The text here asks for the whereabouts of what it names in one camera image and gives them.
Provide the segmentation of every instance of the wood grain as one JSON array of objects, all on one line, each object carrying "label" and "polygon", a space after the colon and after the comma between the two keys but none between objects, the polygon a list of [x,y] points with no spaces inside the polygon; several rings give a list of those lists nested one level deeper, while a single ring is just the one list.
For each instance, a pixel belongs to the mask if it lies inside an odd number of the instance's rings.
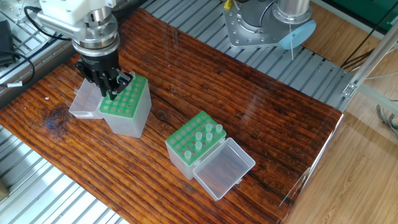
[{"label": "wood grain", "polygon": [[[367,33],[313,4],[315,33],[305,46],[341,65]],[[356,56],[377,46],[371,37]],[[398,71],[398,51],[386,55],[370,77]],[[365,80],[384,96],[398,95],[398,78]],[[357,94],[287,223],[398,223],[398,140],[376,114],[376,103]]]},{"label": "wood grain", "polygon": [[[68,112],[83,81],[70,66],[76,57],[3,109],[0,123],[131,223],[284,218],[291,203],[285,196],[313,164],[341,113],[143,10],[121,26],[120,35],[122,69],[149,80],[152,109],[140,139]],[[256,161],[218,202],[184,178],[164,144],[201,110]]]}]

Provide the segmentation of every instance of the hinged lid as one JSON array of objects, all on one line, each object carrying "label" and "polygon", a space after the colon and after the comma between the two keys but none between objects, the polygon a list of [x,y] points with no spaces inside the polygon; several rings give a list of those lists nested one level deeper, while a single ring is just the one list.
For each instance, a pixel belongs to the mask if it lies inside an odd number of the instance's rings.
[{"label": "hinged lid", "polygon": [[102,100],[101,90],[95,83],[84,79],[69,112],[80,119],[102,119],[103,116],[100,112]]},{"label": "hinged lid", "polygon": [[238,145],[228,138],[196,168],[193,177],[213,197],[219,200],[256,164]]}]

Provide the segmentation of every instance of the glossy wooden surface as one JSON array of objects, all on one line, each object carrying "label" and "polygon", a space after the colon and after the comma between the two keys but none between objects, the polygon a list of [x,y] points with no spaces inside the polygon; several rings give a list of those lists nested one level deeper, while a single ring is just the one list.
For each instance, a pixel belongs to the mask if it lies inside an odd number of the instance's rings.
[{"label": "glossy wooden surface", "polygon": [[[68,108],[83,79],[59,66],[0,113],[0,123],[135,223],[276,223],[341,113],[138,10],[120,28],[120,64],[149,80],[140,139]],[[256,161],[218,202],[174,167],[164,141],[199,111]]]}]

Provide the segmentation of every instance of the clear plastic box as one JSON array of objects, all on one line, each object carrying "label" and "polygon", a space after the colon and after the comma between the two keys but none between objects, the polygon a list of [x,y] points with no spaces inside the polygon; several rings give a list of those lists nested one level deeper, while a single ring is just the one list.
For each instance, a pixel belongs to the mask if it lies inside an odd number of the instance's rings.
[{"label": "clear plastic box", "polygon": [[219,200],[256,162],[204,111],[166,139],[170,160],[187,179]]},{"label": "clear plastic box", "polygon": [[102,119],[100,105],[103,99],[101,90],[94,83],[84,79],[69,108],[69,113],[80,119]]},{"label": "clear plastic box", "polygon": [[240,183],[255,164],[233,139],[228,138],[193,169],[193,177],[214,200],[219,200]]},{"label": "clear plastic box", "polygon": [[103,100],[100,110],[115,134],[140,138],[151,107],[148,80],[134,75],[130,85],[113,101],[108,96]]}]

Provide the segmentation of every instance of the metal cylinder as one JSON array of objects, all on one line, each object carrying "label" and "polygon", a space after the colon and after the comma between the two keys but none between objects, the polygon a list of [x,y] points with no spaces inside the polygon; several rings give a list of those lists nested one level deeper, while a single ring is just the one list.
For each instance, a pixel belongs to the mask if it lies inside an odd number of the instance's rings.
[{"label": "metal cylinder", "polygon": [[287,16],[299,16],[306,13],[310,0],[278,0],[278,8]]}]

